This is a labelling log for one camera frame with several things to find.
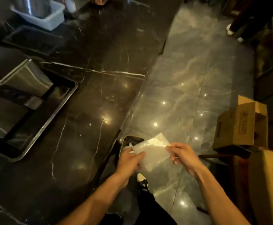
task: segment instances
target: person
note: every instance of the person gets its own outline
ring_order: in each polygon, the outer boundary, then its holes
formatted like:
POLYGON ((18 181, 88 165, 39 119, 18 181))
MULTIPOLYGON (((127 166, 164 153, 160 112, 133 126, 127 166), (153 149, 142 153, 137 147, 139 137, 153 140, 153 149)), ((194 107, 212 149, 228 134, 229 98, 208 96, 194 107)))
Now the person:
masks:
MULTIPOLYGON (((250 224, 189 145, 172 143, 166 148, 171 153, 173 163, 175 165, 181 163, 187 172, 197 180, 214 224, 250 224)), ((127 186, 130 176, 138 169, 139 162, 146 156, 145 152, 134 155, 129 153, 130 151, 132 149, 128 148, 121 154, 116 172, 58 225, 117 225, 123 222, 119 218, 118 220, 112 219, 112 215, 109 216, 106 212, 116 195, 127 186)), ((149 192, 146 178, 141 173, 137 173, 136 178, 140 215, 135 224, 176 224, 172 217, 155 201, 153 194, 149 192)))
POLYGON ((240 14, 231 24, 227 25, 226 34, 233 36, 243 25, 248 23, 238 38, 241 43, 262 30, 272 17, 273 0, 247 0, 240 14))

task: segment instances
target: dark marble surface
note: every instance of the dark marble surface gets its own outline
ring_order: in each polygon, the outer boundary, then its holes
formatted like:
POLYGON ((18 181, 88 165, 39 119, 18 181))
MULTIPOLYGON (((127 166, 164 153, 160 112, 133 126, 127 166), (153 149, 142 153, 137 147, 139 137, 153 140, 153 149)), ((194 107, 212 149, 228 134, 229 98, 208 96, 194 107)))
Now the dark marble surface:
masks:
POLYGON ((22 160, 0 158, 0 224, 55 224, 85 200, 180 4, 91 5, 52 32, 62 43, 49 56, 22 49, 79 88, 22 160))

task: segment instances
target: forearm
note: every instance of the forearm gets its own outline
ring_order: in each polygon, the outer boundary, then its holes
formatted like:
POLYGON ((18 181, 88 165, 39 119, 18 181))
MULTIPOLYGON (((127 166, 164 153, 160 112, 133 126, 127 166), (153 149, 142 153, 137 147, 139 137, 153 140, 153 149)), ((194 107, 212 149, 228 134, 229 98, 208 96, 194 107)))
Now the forearm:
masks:
POLYGON ((195 173, 210 216, 216 225, 250 224, 228 198, 207 167, 199 167, 195 173))
POLYGON ((123 186, 116 175, 110 176, 99 188, 58 225, 97 225, 104 217, 123 186))

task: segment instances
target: person's left hand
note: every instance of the person's left hand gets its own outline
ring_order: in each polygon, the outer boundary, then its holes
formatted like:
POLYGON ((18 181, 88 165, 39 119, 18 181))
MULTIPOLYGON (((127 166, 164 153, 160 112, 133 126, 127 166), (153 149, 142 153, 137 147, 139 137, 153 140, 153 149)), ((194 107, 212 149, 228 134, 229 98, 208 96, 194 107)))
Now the person's left hand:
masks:
POLYGON ((123 181, 123 187, 127 186, 130 176, 138 170, 138 163, 146 156, 146 152, 138 155, 129 153, 132 148, 127 148, 121 153, 115 174, 123 181))

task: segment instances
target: gray tile floor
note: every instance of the gray tile floor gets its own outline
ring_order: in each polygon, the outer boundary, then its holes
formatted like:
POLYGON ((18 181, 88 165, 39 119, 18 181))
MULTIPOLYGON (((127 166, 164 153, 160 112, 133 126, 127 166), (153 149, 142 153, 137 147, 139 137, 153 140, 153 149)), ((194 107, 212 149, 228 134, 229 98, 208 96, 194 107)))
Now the gray tile floor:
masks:
MULTIPOLYGON (((237 95, 253 97, 253 50, 225 35, 231 19, 214 16, 197 1, 183 4, 120 138, 149 139, 162 132, 170 142, 188 143, 197 154, 214 153, 218 115, 237 104, 237 95)), ((198 184, 171 160, 146 174, 156 201, 178 225, 211 224, 198 184)), ((134 224, 138 216, 132 180, 111 211, 134 224)))

